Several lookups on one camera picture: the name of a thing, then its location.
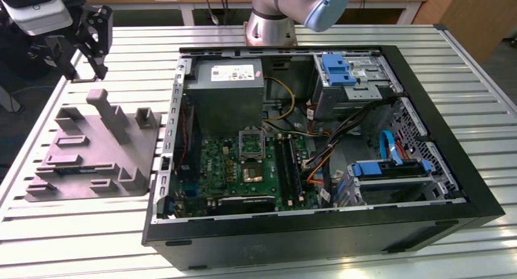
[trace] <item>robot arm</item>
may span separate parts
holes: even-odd
[[[10,32],[29,36],[30,58],[43,58],[59,67],[68,80],[77,81],[75,68],[63,56],[60,39],[64,38],[87,56],[95,77],[104,79],[104,57],[111,47],[111,8],[92,8],[85,0],[0,0],[0,15],[9,20],[2,23]]]
[[[80,81],[63,56],[64,38],[87,56],[95,77],[104,79],[104,58],[111,47],[111,8],[92,8],[85,0],[0,0],[0,27],[29,39],[30,58],[59,67],[68,80]],[[252,0],[246,41],[255,46],[295,45],[294,21],[324,31],[338,21],[348,0]]]
[[[247,44],[295,45],[294,21],[322,32],[336,23],[347,3],[348,0],[252,0]]]

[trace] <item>motherboard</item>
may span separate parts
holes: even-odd
[[[181,216],[318,208],[302,172],[308,154],[303,136],[242,131],[235,138],[203,139],[200,177],[183,184]]]

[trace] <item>ram slot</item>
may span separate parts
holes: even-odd
[[[275,141],[275,158],[276,158],[276,169],[278,169],[278,178],[279,178],[279,186],[280,186],[280,195],[282,201],[287,203],[287,205],[292,205],[292,197],[288,187],[288,178],[287,173],[288,169],[286,168],[286,162],[283,157],[283,141],[279,139]]]
[[[302,182],[299,181],[299,168],[296,154],[294,151],[292,140],[284,140],[284,159],[288,169],[288,184],[291,185],[292,198],[296,202],[303,201]]]

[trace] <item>floor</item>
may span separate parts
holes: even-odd
[[[509,41],[499,44],[482,68],[517,103],[517,48],[510,46]],[[51,87],[56,85],[59,78],[59,73],[52,71],[47,76],[30,82],[13,79],[6,85],[2,84],[4,79],[0,79],[0,85],[10,92],[20,88],[28,88],[14,95],[18,103],[25,107],[22,113],[12,114],[0,108],[0,181],[24,144],[52,93]]]

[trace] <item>green motherboard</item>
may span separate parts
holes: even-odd
[[[300,172],[296,176],[298,181],[292,182],[295,186],[288,185],[286,174],[282,173],[290,172],[288,168],[276,161],[276,156],[283,155],[283,152],[279,154],[276,145],[282,142],[288,142],[294,167],[298,168],[296,173]],[[242,152],[256,153],[260,152],[260,148],[263,148],[262,159],[242,158]],[[242,140],[240,150],[239,152],[239,138],[203,139],[197,199],[185,203],[188,216],[207,215],[205,200],[218,197],[274,197],[275,211],[318,208],[315,189],[303,179],[307,173],[302,172],[302,161],[308,158],[304,138],[282,136],[260,140],[250,137]]]

